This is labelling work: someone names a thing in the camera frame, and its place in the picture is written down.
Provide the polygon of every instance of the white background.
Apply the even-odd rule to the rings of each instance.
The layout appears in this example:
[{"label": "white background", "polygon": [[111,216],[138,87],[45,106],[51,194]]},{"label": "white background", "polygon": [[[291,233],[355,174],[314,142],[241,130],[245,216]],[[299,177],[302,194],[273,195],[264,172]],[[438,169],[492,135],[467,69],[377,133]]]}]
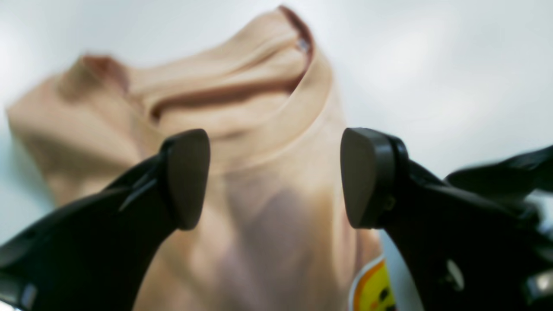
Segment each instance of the white background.
[{"label": "white background", "polygon": [[[158,65],[216,45],[266,0],[2,0],[0,105],[84,52]],[[288,1],[330,58],[351,126],[399,136],[439,177],[553,144],[550,0]],[[0,243],[51,210],[0,118]],[[396,265],[394,250],[387,256]],[[401,310],[404,267],[392,268]]]}]

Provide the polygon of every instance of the beige garment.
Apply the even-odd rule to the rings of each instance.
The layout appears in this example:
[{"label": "beige garment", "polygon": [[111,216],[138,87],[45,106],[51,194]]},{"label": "beige garment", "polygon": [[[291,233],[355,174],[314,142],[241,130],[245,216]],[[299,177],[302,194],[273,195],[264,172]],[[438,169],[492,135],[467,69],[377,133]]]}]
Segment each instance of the beige garment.
[{"label": "beige garment", "polygon": [[287,8],[157,68],[84,56],[8,117],[58,205],[101,190],[168,135],[207,131],[200,222],[162,245],[136,311],[345,310],[355,274],[381,253],[376,233],[348,224],[331,68]]}]

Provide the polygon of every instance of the beige fabric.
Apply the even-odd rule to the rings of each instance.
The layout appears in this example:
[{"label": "beige fabric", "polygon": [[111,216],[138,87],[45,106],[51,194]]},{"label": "beige fabric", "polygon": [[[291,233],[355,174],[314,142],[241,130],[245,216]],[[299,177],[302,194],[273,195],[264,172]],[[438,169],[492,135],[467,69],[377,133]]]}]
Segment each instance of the beige fabric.
[{"label": "beige fabric", "polygon": [[345,310],[355,274],[381,252],[347,222],[331,68],[287,8],[156,68],[84,56],[8,117],[58,205],[101,190],[168,135],[207,131],[200,223],[162,245],[136,311]]}]

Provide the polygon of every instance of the yellow sticker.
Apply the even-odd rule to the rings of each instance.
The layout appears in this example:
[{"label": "yellow sticker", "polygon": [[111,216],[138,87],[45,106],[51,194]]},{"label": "yellow sticker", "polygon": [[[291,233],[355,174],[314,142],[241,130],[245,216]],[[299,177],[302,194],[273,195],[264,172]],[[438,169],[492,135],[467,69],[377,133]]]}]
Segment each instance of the yellow sticker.
[{"label": "yellow sticker", "polygon": [[383,256],[363,267],[353,281],[349,311],[397,311]]}]

